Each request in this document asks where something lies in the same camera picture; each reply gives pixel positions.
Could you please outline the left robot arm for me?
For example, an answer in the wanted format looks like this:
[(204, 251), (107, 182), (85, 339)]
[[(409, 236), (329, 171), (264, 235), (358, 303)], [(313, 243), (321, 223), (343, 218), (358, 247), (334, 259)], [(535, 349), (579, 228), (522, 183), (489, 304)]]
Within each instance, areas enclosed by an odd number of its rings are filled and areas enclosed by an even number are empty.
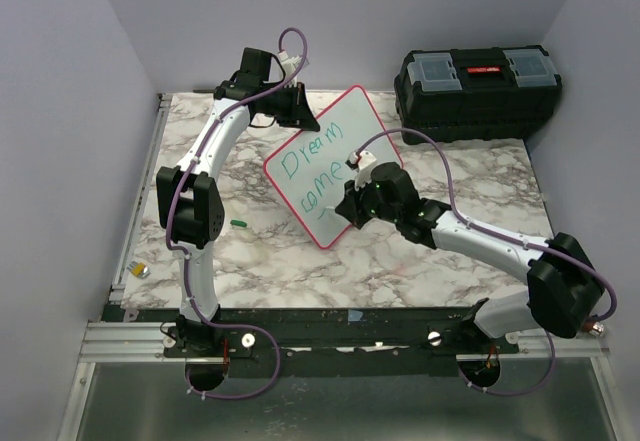
[(239, 69), (213, 91), (212, 110), (193, 146), (174, 167), (156, 175), (159, 221), (165, 242), (180, 263), (182, 300), (175, 340), (201, 356), (214, 354), (222, 330), (214, 286), (213, 244), (225, 219), (218, 177), (240, 135), (258, 114), (302, 131), (320, 127), (297, 75), (304, 55), (247, 48)]

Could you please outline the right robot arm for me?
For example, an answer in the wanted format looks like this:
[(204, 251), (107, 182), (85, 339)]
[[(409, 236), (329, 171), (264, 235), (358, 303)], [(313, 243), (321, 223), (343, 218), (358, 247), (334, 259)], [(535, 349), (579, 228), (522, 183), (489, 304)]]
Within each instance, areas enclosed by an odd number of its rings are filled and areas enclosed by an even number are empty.
[(460, 340), (480, 353), (510, 332), (542, 328), (566, 339), (591, 323), (604, 294), (577, 240), (560, 233), (551, 240), (460, 221), (453, 208), (424, 198), (398, 164), (375, 167), (363, 185), (348, 181), (335, 209), (356, 228), (379, 219), (409, 242), (481, 261), (523, 282), (525, 290), (477, 302), (463, 319)]

